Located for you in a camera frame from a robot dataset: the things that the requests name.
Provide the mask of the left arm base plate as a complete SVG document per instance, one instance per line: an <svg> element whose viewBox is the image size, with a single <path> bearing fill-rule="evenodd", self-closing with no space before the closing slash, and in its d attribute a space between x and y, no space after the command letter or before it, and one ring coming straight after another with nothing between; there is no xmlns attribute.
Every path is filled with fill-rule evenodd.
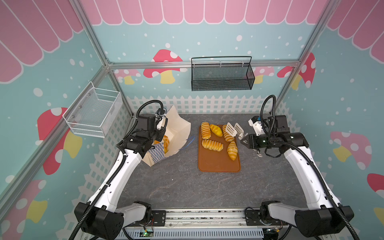
<svg viewBox="0 0 384 240"><path fill-rule="evenodd" d="M166 211L164 210L151 210L144 215L143 220L133 222L128 227L164 227L166 221Z"/></svg>

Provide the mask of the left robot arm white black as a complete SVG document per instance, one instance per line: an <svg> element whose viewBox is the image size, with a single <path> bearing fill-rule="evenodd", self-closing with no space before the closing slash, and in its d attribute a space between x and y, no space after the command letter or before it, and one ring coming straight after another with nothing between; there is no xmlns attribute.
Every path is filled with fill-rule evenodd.
<svg viewBox="0 0 384 240"><path fill-rule="evenodd" d="M168 125L166 111L160 100L150 100L139 107L132 128L117 143L120 152L111 172L86 203L76 206L78 223L69 237L71 240L79 231L93 235L95 240L114 240L132 223L146 226L152 222L150 204L136 201L122 209L117 204L137 165L154 148L154 142L163 139Z"/></svg>

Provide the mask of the checkered paper bag blue handles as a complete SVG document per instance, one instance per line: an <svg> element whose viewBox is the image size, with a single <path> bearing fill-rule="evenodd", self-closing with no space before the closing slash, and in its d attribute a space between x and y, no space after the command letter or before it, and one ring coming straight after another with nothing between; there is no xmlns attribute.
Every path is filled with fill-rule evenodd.
<svg viewBox="0 0 384 240"><path fill-rule="evenodd" d="M143 158L143 162L150 167L178 153L186 144L191 132L191 123L180 117L175 106L169 109L166 117L168 125L165 135L170 140L168 152L165 154L163 143L154 144L155 148L149 150Z"/></svg>

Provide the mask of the ridged yellow fake bread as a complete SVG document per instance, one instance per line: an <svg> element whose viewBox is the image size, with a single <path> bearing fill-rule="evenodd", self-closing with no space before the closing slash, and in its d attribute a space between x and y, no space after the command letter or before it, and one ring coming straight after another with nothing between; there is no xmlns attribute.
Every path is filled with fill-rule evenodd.
<svg viewBox="0 0 384 240"><path fill-rule="evenodd" d="M209 140L211 138L211 128L208 122L202 122L201 124L201 136L203 140Z"/></svg>

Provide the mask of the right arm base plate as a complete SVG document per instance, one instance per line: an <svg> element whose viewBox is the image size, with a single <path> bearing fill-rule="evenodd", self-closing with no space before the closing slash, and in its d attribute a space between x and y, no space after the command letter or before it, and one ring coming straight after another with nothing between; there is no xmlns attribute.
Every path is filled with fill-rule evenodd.
<svg viewBox="0 0 384 240"><path fill-rule="evenodd" d="M247 226L287 226L288 224L284 221L273 219L271 216L269 216L268 213L266 213L265 210L259 210L259 209L253 209L253 208L246 208L244 210L245 220Z"/></svg>

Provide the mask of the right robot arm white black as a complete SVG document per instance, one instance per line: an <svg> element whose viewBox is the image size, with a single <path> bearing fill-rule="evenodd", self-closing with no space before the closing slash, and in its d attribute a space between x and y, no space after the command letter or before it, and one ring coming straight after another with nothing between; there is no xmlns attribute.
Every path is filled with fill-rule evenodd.
<svg viewBox="0 0 384 240"><path fill-rule="evenodd" d="M276 96L268 96L262 107L269 100L272 101L271 116L264 118L260 114L250 119L250 126L255 133L244 136L241 143L256 151L278 149L279 156L284 156L293 168L307 206L298 208L279 201L262 202L260 221L266 225L274 220L285 222L289 229L297 228L303 236L317 240L321 236L338 234L343 229L347 229L354 240L359 239L350 223L355 216L352 208L342 205L329 188L313 159L305 136L291 132L285 115L276 115Z"/></svg>

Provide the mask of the yellow fake croissant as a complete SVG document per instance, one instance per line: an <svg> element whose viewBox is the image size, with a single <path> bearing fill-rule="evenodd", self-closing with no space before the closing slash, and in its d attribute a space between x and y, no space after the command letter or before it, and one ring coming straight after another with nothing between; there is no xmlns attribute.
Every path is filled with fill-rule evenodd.
<svg viewBox="0 0 384 240"><path fill-rule="evenodd" d="M218 136L218 137L222 137L222 136L223 136L223 131L222 131L222 129L221 129L219 126L214 125L214 124L211 124L211 125L210 125L210 129L211 129L211 131L212 131L216 136Z"/></svg>

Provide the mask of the long striped fake baguette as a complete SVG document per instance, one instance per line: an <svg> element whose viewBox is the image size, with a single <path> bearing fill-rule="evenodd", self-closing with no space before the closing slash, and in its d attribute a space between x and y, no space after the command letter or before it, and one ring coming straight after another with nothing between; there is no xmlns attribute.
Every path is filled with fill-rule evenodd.
<svg viewBox="0 0 384 240"><path fill-rule="evenodd" d="M237 156L238 156L238 147L237 147L237 144L236 144L236 141L233 140L229 143L228 147L227 147L227 153L228 153L228 156L229 158L232 160L232 161L235 161L237 159Z"/></svg>

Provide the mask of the yellow fake bread roll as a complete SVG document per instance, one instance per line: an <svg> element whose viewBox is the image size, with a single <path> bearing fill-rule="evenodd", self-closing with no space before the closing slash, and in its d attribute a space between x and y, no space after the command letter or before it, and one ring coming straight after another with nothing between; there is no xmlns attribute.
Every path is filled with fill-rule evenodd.
<svg viewBox="0 0 384 240"><path fill-rule="evenodd" d="M226 131L227 125L223 125L223 135L227 142L232 142L235 138Z"/></svg>

